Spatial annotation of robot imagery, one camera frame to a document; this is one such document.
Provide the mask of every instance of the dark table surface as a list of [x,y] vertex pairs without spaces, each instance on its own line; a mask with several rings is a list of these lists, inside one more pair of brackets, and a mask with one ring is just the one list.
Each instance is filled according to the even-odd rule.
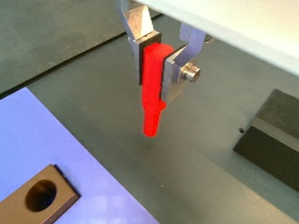
[[[154,25],[178,47],[180,24]],[[298,223],[298,192],[232,148],[272,89],[299,97],[299,79],[220,41],[198,64],[200,79],[168,104],[155,138],[142,133],[127,37],[28,88],[160,223]]]

